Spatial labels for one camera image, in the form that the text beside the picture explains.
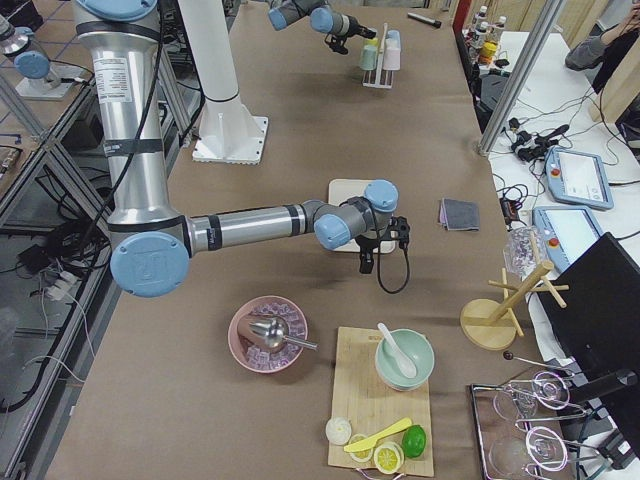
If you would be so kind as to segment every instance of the yellow knife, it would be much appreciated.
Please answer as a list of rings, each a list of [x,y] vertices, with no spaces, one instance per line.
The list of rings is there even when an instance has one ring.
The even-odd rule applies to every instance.
[[[389,435],[393,435],[394,433],[398,433],[403,430],[406,430],[411,425],[413,425],[413,422],[411,421],[411,419],[409,417],[405,417],[403,419],[398,420],[393,425],[388,426],[384,430],[381,430],[378,433],[374,433],[373,435],[363,440],[359,440],[355,443],[350,443],[349,445],[345,445],[344,451],[347,453],[353,453],[353,452],[362,452],[364,450],[369,450],[370,448],[375,447],[376,443],[381,438],[388,437]]]

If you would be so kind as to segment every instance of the green bowl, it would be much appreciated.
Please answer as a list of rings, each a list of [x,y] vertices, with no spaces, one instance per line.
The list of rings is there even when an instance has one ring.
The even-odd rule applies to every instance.
[[[414,390],[427,381],[435,365],[433,348],[424,335],[406,328],[393,330],[393,339],[400,349],[416,364],[418,374],[407,378],[398,368],[389,343],[383,338],[376,349],[375,366],[378,376],[394,390]]]

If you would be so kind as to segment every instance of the white desk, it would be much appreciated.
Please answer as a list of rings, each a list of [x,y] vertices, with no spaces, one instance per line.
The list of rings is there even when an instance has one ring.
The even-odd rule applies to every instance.
[[[500,56],[505,58],[506,54],[511,62],[508,69],[512,69],[515,65],[527,35],[527,32],[505,32],[502,36],[500,51],[506,53],[502,53]],[[560,34],[554,33],[549,36],[509,118],[532,118],[540,115],[540,111],[554,111],[565,102],[582,97],[589,91],[590,83],[584,74],[569,70],[564,66],[564,58],[568,52],[569,47]],[[603,125],[597,125],[588,132],[575,137],[571,136],[594,125],[588,113],[590,104],[591,101],[586,100],[581,107],[575,106],[556,114],[544,115],[535,120],[532,119],[523,128],[530,133],[543,132],[547,129],[550,132],[552,129],[568,123],[573,115],[576,114],[571,120],[570,129],[566,134],[573,142],[572,148],[578,151],[598,154],[604,162],[612,164],[605,167],[609,182],[640,179],[638,161],[626,145],[616,139],[611,140],[611,134]],[[618,132],[614,125],[610,124],[609,127],[613,132]],[[609,148],[615,152],[619,160],[616,160],[615,156],[607,149],[607,142]],[[561,144],[565,145],[567,142],[563,140]],[[504,153],[510,152],[510,145],[511,142],[504,135],[496,142],[493,152],[489,155],[493,172],[500,175],[507,186],[523,183],[528,186],[530,193],[537,193],[539,185],[529,172],[529,164],[520,161],[514,154]],[[536,166],[536,172],[540,172],[543,168],[542,162],[538,163],[540,164]],[[500,179],[495,178],[495,184],[496,188],[503,187]],[[614,199],[614,208],[612,210],[594,211],[602,229],[610,231],[615,237],[623,237],[640,229],[640,213],[637,210],[638,201],[640,200],[640,184],[612,187],[612,194]],[[523,221],[531,223],[529,211],[533,206],[556,204],[557,202],[553,200],[549,192],[541,194],[537,199],[529,198],[525,201],[523,209],[520,211],[521,218]],[[621,244],[631,257],[640,263],[640,235],[624,240]],[[549,360],[551,358],[564,357],[565,354],[555,341],[546,313],[535,295],[529,303],[529,311],[536,329],[538,346],[543,358]],[[597,445],[605,436],[606,434],[594,435],[586,443]],[[584,462],[584,464],[587,471],[593,473],[599,467],[600,462],[597,460],[591,463]],[[640,461],[638,459],[634,460],[623,471],[605,471],[598,478],[603,480],[637,480],[640,478]]]

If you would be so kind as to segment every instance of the brown table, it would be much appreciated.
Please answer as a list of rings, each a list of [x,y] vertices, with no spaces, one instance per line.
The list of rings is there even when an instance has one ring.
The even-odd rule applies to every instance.
[[[387,178],[397,214],[411,224],[412,279],[388,295],[358,274],[355,254],[324,250],[311,235],[198,255],[185,284],[164,297],[124,295],[49,470],[50,480],[356,478],[327,466],[337,328],[415,328],[436,353],[430,379],[437,479],[479,477],[466,386],[499,383],[522,365],[469,342],[459,326],[474,298],[499,300],[506,240],[489,164],[449,28],[410,20],[406,9],[345,8],[362,24],[402,34],[402,70],[391,91],[360,85],[360,39],[331,53],[303,20],[274,32],[265,5],[242,5],[232,45],[243,101],[270,119],[258,166],[199,164],[184,152],[171,195],[188,215],[327,197],[334,178]],[[479,232],[437,223],[444,197],[475,201]],[[399,251],[383,258],[399,285]],[[227,327],[251,298],[296,302],[317,353],[276,375],[243,369]],[[527,331],[514,350],[535,356]]]

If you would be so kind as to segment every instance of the gray sleeve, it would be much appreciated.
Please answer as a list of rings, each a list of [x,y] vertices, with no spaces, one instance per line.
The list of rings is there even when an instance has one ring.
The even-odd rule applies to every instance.
[[[567,54],[564,64],[571,70],[593,68],[602,62],[606,48],[600,36],[588,37]]]

